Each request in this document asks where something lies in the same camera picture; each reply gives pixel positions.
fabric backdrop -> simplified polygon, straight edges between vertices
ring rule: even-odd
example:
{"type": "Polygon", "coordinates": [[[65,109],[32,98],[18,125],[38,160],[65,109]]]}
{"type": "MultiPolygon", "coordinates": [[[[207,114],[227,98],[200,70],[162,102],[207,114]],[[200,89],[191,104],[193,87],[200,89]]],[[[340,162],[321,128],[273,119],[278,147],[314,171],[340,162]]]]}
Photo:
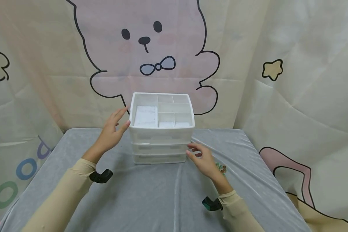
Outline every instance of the fabric backdrop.
{"type": "Polygon", "coordinates": [[[102,127],[140,91],[243,129],[313,230],[348,231],[348,0],[0,1],[0,185],[20,195],[53,120],[102,127]]]}

hand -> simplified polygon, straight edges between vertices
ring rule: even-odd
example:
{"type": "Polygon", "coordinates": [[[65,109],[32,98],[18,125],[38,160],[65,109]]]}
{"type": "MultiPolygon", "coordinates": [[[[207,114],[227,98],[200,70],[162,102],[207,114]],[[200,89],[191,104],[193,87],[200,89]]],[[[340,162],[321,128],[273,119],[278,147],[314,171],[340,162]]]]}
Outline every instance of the hand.
{"type": "Polygon", "coordinates": [[[210,179],[214,179],[218,175],[222,175],[218,167],[216,167],[211,151],[203,145],[197,143],[190,143],[187,145],[191,151],[200,153],[193,154],[190,151],[186,151],[188,158],[194,162],[198,170],[210,179]]]}
{"type": "Polygon", "coordinates": [[[120,142],[120,139],[124,132],[130,126],[130,121],[128,120],[120,127],[118,131],[116,131],[118,121],[123,117],[127,110],[128,107],[116,110],[106,121],[101,134],[94,144],[94,146],[98,147],[103,153],[115,147],[118,142],[120,142]]]}
{"type": "Polygon", "coordinates": [[[91,146],[88,151],[82,157],[90,162],[97,163],[101,156],[112,149],[120,142],[120,139],[124,132],[130,126],[130,121],[126,121],[118,131],[116,131],[116,126],[118,121],[123,117],[125,112],[127,112],[128,107],[116,110],[106,121],[101,134],[99,135],[97,141],[91,146]]]}
{"type": "Polygon", "coordinates": [[[199,151],[198,154],[192,154],[190,151],[186,151],[187,156],[194,162],[198,170],[210,178],[213,181],[215,188],[219,194],[226,194],[233,191],[232,186],[228,183],[228,180],[223,176],[216,166],[211,151],[197,143],[190,143],[187,145],[191,151],[199,151]]]}

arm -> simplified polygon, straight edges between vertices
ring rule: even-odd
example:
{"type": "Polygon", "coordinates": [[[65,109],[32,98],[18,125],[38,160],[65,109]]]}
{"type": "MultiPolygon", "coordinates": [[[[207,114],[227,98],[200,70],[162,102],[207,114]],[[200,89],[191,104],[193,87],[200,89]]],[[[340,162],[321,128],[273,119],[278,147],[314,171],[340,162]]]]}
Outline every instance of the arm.
{"type": "Polygon", "coordinates": [[[102,155],[116,146],[129,127],[130,121],[127,121],[120,130],[115,129],[118,120],[126,111],[127,108],[124,108],[111,115],[95,144],[85,152],[73,168],[66,171],[54,191],[32,215],[22,232],[60,232],[66,229],[77,205],[93,183],[89,175],[96,170],[96,164],[102,155]]]}
{"type": "Polygon", "coordinates": [[[232,231],[264,232],[257,220],[250,213],[245,201],[237,195],[228,180],[216,167],[211,151],[200,145],[191,143],[188,147],[193,154],[187,151],[187,156],[194,162],[199,171],[213,181],[223,205],[223,218],[228,222],[232,231]]]}

finger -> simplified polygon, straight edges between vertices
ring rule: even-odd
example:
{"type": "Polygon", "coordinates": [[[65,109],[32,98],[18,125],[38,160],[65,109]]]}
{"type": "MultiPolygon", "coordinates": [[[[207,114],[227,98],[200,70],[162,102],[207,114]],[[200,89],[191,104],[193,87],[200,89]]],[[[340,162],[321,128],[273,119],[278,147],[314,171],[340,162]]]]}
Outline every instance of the finger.
{"type": "Polygon", "coordinates": [[[187,147],[189,147],[191,149],[196,148],[198,151],[203,151],[204,149],[206,149],[206,147],[202,146],[201,144],[195,143],[195,142],[188,144],[187,147]]]}
{"type": "Polygon", "coordinates": [[[123,115],[125,114],[125,112],[127,112],[128,107],[124,107],[123,109],[121,109],[113,118],[113,121],[115,122],[115,124],[123,117],[123,115]]]}
{"type": "Polygon", "coordinates": [[[114,118],[120,111],[121,109],[117,109],[115,112],[111,114],[110,118],[114,118]]]}
{"type": "Polygon", "coordinates": [[[116,114],[118,114],[121,111],[121,109],[116,110],[113,112],[107,119],[106,124],[113,122],[113,119],[115,118],[116,114]]]}
{"type": "Polygon", "coordinates": [[[130,121],[127,120],[118,130],[118,132],[121,134],[121,136],[123,135],[123,133],[129,128],[130,126],[130,121]]]}
{"type": "Polygon", "coordinates": [[[187,154],[188,158],[189,158],[191,161],[193,161],[195,164],[198,163],[199,159],[196,158],[196,156],[195,156],[192,152],[190,152],[190,151],[187,150],[187,151],[186,151],[186,154],[187,154]]]}

bear eye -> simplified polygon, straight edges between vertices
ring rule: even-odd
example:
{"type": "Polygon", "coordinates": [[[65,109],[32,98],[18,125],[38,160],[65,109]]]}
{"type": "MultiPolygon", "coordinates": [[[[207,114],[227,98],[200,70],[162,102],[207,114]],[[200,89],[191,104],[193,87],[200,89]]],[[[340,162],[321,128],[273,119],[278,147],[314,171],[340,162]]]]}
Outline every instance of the bear eye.
{"type": "Polygon", "coordinates": [[[130,39],[130,32],[126,28],[121,30],[121,35],[126,40],[130,39]]]}
{"type": "Polygon", "coordinates": [[[162,31],[162,25],[159,21],[156,21],[153,23],[153,29],[155,30],[155,32],[161,32],[162,31]]]}

